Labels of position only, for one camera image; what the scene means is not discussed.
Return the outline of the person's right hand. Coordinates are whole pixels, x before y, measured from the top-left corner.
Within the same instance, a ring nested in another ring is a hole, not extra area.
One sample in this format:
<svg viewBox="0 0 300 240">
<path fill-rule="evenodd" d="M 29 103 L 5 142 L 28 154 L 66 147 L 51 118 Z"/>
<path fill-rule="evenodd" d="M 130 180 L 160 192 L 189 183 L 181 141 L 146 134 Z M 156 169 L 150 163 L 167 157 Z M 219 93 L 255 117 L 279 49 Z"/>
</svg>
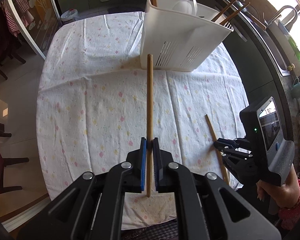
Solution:
<svg viewBox="0 0 300 240">
<path fill-rule="evenodd" d="M 267 193 L 275 200 L 280 208 L 294 207 L 300 197 L 300 186 L 294 166 L 291 165 L 286 181 L 281 186 L 274 186 L 265 181 L 259 180 L 256 183 L 258 198 L 264 198 Z"/>
</svg>

